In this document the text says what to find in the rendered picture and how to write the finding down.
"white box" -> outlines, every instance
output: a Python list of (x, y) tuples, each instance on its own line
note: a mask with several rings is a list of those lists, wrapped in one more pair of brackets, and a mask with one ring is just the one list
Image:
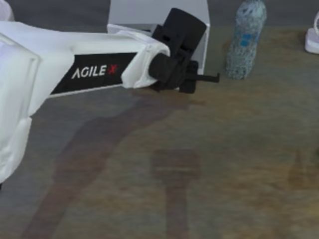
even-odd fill
[(192, 60), (198, 61), (198, 73), (204, 73), (210, 19), (207, 0), (111, 0), (108, 33), (116, 33), (118, 26), (147, 31), (149, 34), (156, 25), (162, 25), (172, 8), (184, 10), (207, 25), (206, 33), (197, 47)]

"gray background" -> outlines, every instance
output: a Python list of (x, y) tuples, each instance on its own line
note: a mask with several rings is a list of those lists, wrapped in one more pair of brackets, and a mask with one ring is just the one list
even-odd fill
[[(109, 0), (7, 0), (16, 20), (60, 30), (104, 31)], [(268, 25), (312, 24), (316, 0), (266, 0)], [(208, 0), (212, 25), (233, 24), (241, 0)]]

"plastic bottle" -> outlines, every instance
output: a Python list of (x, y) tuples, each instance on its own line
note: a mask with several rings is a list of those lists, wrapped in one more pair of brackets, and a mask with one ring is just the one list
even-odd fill
[(245, 79), (251, 72), (260, 33), (267, 19), (262, 0), (245, 0), (237, 10), (236, 26), (226, 58), (226, 74)]

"white robotic arm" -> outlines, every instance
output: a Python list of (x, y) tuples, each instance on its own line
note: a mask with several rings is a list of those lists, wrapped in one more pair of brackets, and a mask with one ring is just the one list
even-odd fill
[(198, 78), (190, 60), (205, 30), (176, 8), (152, 37), (133, 29), (75, 33), (0, 22), (0, 183), (19, 166), (31, 116), (50, 95), (117, 85), (192, 93), (196, 80), (218, 82)]

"white object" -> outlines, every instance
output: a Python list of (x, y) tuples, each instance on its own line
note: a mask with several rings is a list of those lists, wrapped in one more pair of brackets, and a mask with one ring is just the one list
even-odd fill
[(133, 30), (116, 34), (58, 32), (20, 22), (0, 21), (0, 183), (19, 166), (31, 116), (50, 96), (75, 55), (136, 52), (121, 75), (125, 88), (147, 87), (156, 80), (148, 66), (169, 48)]
[(319, 12), (314, 19), (314, 27), (309, 28), (306, 33), (305, 50), (310, 53), (319, 54)]
[(0, 0), (0, 21), (14, 21), (12, 9), (5, 0)]
[(207, 30), (194, 52), (192, 60), (199, 63), (198, 74), (204, 74), (207, 46), (210, 31), (210, 18), (207, 0), (112, 0), (110, 6), (108, 33), (116, 33), (130, 27), (148, 31), (162, 25), (171, 8), (179, 8), (203, 21)]

